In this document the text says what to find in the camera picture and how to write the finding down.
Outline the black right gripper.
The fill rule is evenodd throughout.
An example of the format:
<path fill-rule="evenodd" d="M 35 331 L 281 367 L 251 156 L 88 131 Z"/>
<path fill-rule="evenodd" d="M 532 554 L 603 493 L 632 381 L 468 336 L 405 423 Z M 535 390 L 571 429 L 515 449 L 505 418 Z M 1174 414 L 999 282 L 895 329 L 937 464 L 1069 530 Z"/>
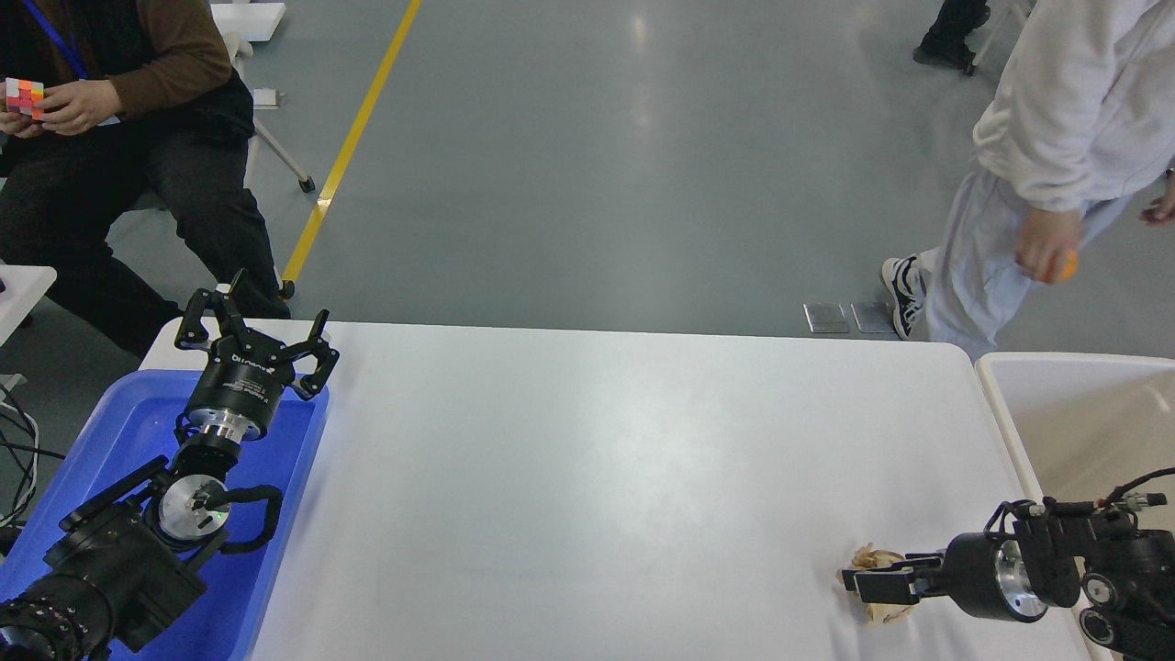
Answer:
<path fill-rule="evenodd" d="M 978 532 L 953 537 L 944 552 L 840 569 L 840 581 L 868 605 L 913 606 L 924 596 L 948 596 L 974 618 L 1020 623 L 1036 622 L 1048 611 L 1032 589 L 1018 541 Z"/>

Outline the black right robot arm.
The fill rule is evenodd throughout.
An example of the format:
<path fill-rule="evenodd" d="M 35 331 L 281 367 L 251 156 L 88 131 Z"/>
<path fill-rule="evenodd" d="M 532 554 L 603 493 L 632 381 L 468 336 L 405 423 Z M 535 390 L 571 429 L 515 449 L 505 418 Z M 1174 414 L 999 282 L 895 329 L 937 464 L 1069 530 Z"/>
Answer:
<path fill-rule="evenodd" d="M 1157 477 L 1134 478 L 1092 501 L 1006 501 L 983 531 L 954 537 L 944 551 L 841 569 L 840 580 L 867 605 L 946 596 L 971 616 L 1019 623 L 1086 599 L 1076 620 L 1093 645 L 1124 660 L 1170 660 L 1171 532 L 1140 527 L 1142 510 L 1167 503 L 1142 490 Z"/>

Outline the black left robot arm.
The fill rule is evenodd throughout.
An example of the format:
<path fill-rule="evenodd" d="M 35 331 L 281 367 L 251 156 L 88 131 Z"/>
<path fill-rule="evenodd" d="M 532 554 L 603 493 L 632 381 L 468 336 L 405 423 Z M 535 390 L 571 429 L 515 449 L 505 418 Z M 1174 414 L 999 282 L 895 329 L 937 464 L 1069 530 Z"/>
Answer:
<path fill-rule="evenodd" d="M 156 456 L 60 521 L 48 572 L 4 601 L 5 660 L 106 660 L 139 652 L 206 593 L 199 569 L 219 554 L 264 548 L 280 527 L 277 486 L 228 486 L 247 441 L 264 438 L 291 390 L 318 397 L 340 360 L 321 310 L 302 342 L 247 325 L 235 285 L 197 289 L 173 343 L 208 356 L 173 436 Z"/>

